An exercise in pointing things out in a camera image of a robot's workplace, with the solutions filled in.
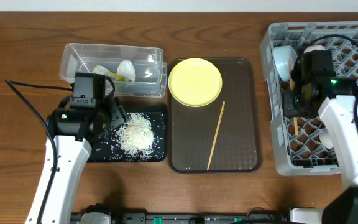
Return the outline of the white bowl with rice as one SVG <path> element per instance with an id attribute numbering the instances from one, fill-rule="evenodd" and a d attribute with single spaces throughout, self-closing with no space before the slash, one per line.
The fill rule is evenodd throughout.
<path id="1" fill-rule="evenodd" d="M 304 50 L 304 53 L 311 52 L 314 50 L 325 50 L 325 48 L 322 45 L 312 45 L 312 46 L 307 47 Z"/>

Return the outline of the light blue bowl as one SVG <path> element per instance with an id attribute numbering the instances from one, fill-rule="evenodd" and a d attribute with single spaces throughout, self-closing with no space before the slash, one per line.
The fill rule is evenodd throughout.
<path id="1" fill-rule="evenodd" d="M 279 77 L 287 82 L 290 80 L 290 72 L 293 70 L 297 53 L 291 45 L 275 47 L 273 59 Z"/>

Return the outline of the green yellow snack wrapper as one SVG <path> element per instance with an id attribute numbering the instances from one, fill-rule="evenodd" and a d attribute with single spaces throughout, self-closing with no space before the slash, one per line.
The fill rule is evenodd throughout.
<path id="1" fill-rule="evenodd" d="M 105 68 L 102 65 L 95 66 L 93 71 L 92 71 L 92 73 L 99 74 L 99 75 L 104 75 L 104 76 L 107 76 L 107 77 L 111 77 L 111 79 L 113 81 L 124 81 L 125 80 L 124 76 L 115 74 L 115 73 L 111 72 L 110 70 L 108 70 L 107 68 Z"/>

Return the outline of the white tissue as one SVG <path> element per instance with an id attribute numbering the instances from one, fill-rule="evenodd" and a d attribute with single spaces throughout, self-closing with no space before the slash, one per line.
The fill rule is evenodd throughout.
<path id="1" fill-rule="evenodd" d="M 119 64 L 117 74 L 126 82 L 134 82 L 136 78 L 135 68 L 129 60 L 123 60 Z"/>

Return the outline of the white green cup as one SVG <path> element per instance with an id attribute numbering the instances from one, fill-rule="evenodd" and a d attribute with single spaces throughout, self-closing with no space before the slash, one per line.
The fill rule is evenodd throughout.
<path id="1" fill-rule="evenodd" d="M 331 137 L 328 133 L 327 128 L 323 128 L 319 134 L 319 140 L 321 142 L 321 144 L 327 148 L 327 149 L 333 149 L 333 142 L 331 140 Z"/>

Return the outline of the yellow plate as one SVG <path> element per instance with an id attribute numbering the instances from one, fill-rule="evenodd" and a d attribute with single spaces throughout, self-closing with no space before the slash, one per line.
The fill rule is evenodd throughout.
<path id="1" fill-rule="evenodd" d="M 202 58 L 178 62 L 168 76 L 171 95 L 179 103 L 201 107 L 212 103 L 220 94 L 223 78 L 218 68 Z"/>

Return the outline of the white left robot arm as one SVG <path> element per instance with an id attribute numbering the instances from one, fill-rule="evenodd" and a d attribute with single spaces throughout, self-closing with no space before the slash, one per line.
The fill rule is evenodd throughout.
<path id="1" fill-rule="evenodd" d="M 27 223 L 69 223 L 92 142 L 128 120 L 119 98 L 73 94 L 42 121 L 45 162 Z"/>

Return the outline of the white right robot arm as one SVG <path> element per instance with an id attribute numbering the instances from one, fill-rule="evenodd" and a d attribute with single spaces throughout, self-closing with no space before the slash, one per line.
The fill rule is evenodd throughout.
<path id="1" fill-rule="evenodd" d="M 354 79 L 294 76 L 283 94 L 288 117 L 318 115 L 331 139 L 341 172 L 343 193 L 326 208 L 294 208 L 293 223 L 358 223 L 358 86 Z"/>

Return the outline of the clear plastic waste bin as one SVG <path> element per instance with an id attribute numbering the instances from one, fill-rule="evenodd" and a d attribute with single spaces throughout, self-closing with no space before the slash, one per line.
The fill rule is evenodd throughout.
<path id="1" fill-rule="evenodd" d="M 134 82 L 113 81 L 117 96 L 161 98 L 165 95 L 167 63 L 163 61 L 163 50 L 158 47 L 70 43 L 63 52 L 60 78 L 73 83 L 76 73 L 92 73 L 97 65 L 117 74 L 123 60 L 132 62 L 136 78 Z"/>

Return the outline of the grey dishwasher rack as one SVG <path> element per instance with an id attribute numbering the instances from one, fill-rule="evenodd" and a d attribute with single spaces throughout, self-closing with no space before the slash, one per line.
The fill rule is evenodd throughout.
<path id="1" fill-rule="evenodd" d="M 293 119 L 282 115 L 282 92 L 290 84 L 279 77 L 273 59 L 275 47 L 291 45 L 300 53 L 310 41 L 328 34 L 346 35 L 358 42 L 358 21 L 273 23 L 259 46 L 270 98 L 275 167 L 284 176 L 339 173 L 334 150 L 325 148 L 319 140 L 324 128 L 320 119 L 298 118 L 299 135 L 295 136 Z"/>

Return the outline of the brown serving tray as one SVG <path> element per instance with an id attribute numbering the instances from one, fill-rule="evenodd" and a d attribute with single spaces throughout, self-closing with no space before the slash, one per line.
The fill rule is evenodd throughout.
<path id="1" fill-rule="evenodd" d="M 170 167 L 182 174 L 253 172 L 262 164 L 259 114 L 251 63 L 212 58 L 223 77 L 219 96 L 202 107 L 169 99 Z M 226 102 L 209 172 L 206 171 L 223 101 Z"/>

